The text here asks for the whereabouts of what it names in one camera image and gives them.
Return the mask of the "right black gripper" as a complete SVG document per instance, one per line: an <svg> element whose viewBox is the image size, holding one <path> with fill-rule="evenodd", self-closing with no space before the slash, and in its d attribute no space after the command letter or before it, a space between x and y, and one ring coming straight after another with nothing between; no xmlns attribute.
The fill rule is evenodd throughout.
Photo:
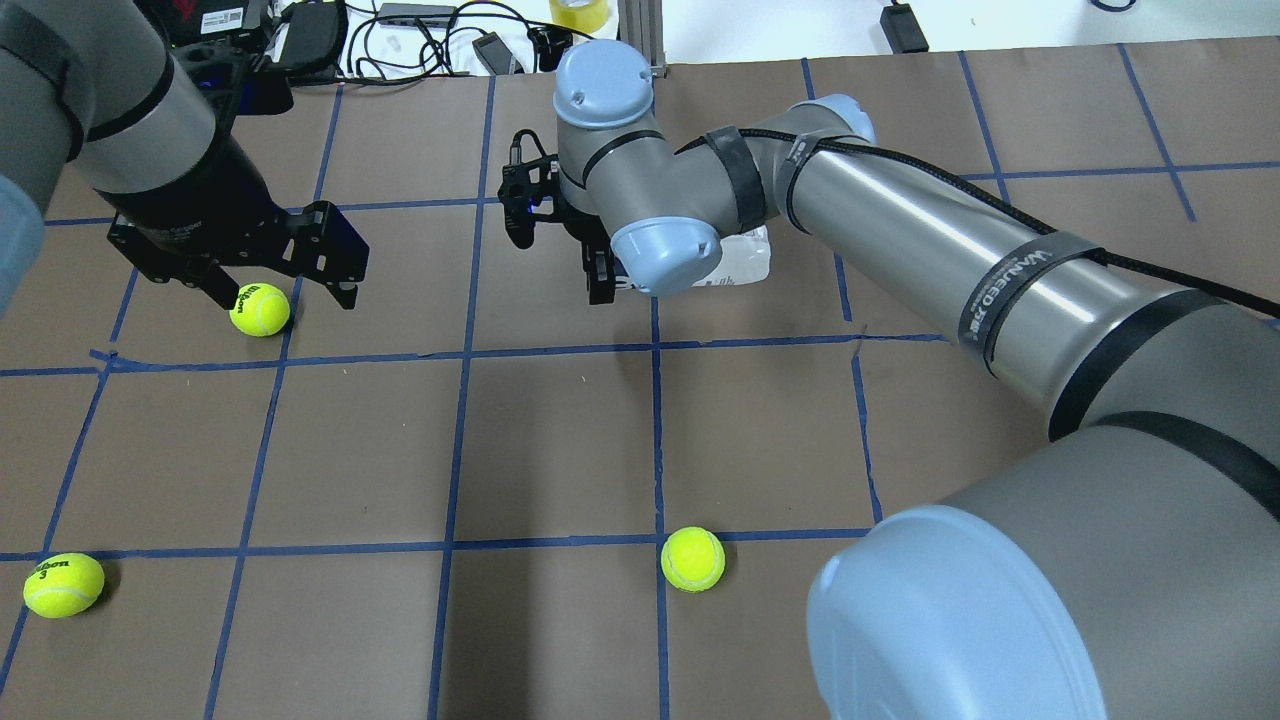
<svg viewBox="0 0 1280 720"><path fill-rule="evenodd" d="M614 302L617 274L614 254L602 249L602 224L594 215L571 205L561 187L558 156L548 152L532 129L517 131L509 143L508 161L500 172L497 192L504 228L516 249L529 250L536 224L559 224L584 247L588 302Z"/></svg>

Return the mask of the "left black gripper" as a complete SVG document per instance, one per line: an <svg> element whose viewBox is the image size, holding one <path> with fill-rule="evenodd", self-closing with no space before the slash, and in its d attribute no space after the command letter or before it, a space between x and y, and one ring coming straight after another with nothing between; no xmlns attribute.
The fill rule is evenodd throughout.
<svg viewBox="0 0 1280 720"><path fill-rule="evenodd" d="M108 232L145 278L179 281L219 307L236 307L241 286L228 266L261 266L320 284L339 307L356 307L370 247L333 202L288 213L230 135L219 135L188 172L154 190L108 193Z"/></svg>

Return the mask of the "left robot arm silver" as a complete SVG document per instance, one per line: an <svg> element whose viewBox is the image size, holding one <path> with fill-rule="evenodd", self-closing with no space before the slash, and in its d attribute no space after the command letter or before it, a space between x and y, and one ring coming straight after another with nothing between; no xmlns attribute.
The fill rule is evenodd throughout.
<svg viewBox="0 0 1280 720"><path fill-rule="evenodd" d="M278 205L233 137L291 108L287 69L229 41L173 47L133 1L3 4L1 301L42 249L67 167L115 213L108 237L141 275L236 306L233 266L324 287L351 310L370 250L338 206Z"/></svg>

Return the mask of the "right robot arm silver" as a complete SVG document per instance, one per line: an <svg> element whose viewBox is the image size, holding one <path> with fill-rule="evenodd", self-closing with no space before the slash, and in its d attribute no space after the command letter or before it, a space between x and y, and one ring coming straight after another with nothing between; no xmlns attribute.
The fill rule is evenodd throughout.
<svg viewBox="0 0 1280 720"><path fill-rule="evenodd" d="M878 521L806 596L832 719L1275 719L1277 306L1112 254L804 100L673 149L645 56L564 53L556 151L500 174L506 229L692 288L782 218L1043 415L1048 443Z"/></svg>

